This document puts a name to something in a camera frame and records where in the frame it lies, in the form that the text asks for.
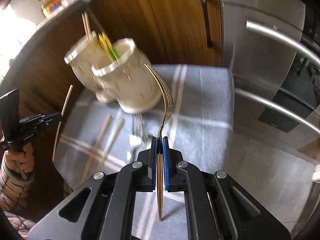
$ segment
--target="ceramic cup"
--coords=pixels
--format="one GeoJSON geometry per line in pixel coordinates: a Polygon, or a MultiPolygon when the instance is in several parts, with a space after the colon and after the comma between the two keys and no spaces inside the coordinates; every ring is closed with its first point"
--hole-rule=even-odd
{"type": "Polygon", "coordinates": [[[98,65],[98,61],[101,61],[105,55],[96,33],[92,32],[91,41],[88,41],[87,36],[82,37],[64,57],[64,61],[72,67],[78,80],[85,88],[95,92],[97,99],[102,103],[108,103],[115,98],[105,92],[99,78],[93,75],[91,67],[98,65]]]}
{"type": "Polygon", "coordinates": [[[149,59],[137,49],[133,39],[118,40],[114,48],[120,58],[111,62],[105,54],[92,65],[94,76],[100,80],[106,93],[117,99],[125,112],[135,114],[151,110],[162,94],[156,80],[144,66],[150,65],[149,59]]]}

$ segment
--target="white wall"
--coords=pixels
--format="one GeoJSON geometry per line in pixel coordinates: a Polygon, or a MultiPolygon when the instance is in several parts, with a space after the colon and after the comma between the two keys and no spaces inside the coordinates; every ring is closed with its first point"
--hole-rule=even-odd
{"type": "Polygon", "coordinates": [[[10,5],[16,16],[30,20],[38,25],[45,17],[42,13],[42,1],[12,0],[10,5]]]}

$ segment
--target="table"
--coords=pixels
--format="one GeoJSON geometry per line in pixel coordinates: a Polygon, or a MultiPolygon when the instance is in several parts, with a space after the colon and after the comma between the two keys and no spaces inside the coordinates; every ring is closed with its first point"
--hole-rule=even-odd
{"type": "MultiPolygon", "coordinates": [[[[214,173],[224,166],[225,152],[233,126],[233,80],[229,70],[195,65],[154,65],[171,89],[174,114],[165,125],[163,136],[169,146],[182,152],[184,160],[200,170],[214,173]]],[[[96,171],[100,154],[119,118],[125,124],[111,148],[102,171],[120,171],[127,164],[132,115],[118,103],[99,103],[85,90],[76,102],[57,145],[54,165],[73,188],[80,184],[92,146],[105,122],[112,116],[89,174],[96,171]]],[[[163,102],[142,114],[144,133],[156,135],[163,118],[163,102]]],[[[141,239],[187,239],[183,193],[164,192],[164,221],[158,221],[156,192],[137,193],[132,235],[141,239]]]]}

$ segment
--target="metal screw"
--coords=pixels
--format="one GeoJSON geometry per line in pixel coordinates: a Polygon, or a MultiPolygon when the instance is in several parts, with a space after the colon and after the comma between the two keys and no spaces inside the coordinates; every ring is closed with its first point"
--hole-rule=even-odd
{"type": "Polygon", "coordinates": [[[104,177],[104,174],[101,171],[98,171],[93,175],[94,179],[102,179],[103,177],[104,177]]]}
{"type": "Polygon", "coordinates": [[[141,168],[142,162],[134,162],[134,163],[132,163],[132,167],[134,167],[135,169],[141,168]]]}
{"type": "Polygon", "coordinates": [[[227,173],[224,172],[224,171],[218,171],[218,172],[217,172],[217,177],[218,177],[219,179],[225,179],[225,178],[227,177],[227,173]]]}
{"type": "Polygon", "coordinates": [[[180,167],[180,168],[185,168],[187,166],[188,166],[188,163],[185,161],[178,162],[178,167],[180,167]]]}

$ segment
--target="brown wooden cabinet door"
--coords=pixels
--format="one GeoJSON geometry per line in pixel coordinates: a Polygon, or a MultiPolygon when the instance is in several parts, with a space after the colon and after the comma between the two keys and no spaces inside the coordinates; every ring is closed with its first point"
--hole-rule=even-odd
{"type": "Polygon", "coordinates": [[[219,0],[208,0],[207,47],[200,0],[94,0],[90,7],[111,41],[133,38],[151,62],[220,66],[219,0]]]}
{"type": "Polygon", "coordinates": [[[170,63],[220,66],[221,20],[219,0],[208,0],[213,46],[207,47],[200,0],[149,0],[170,63]]]}

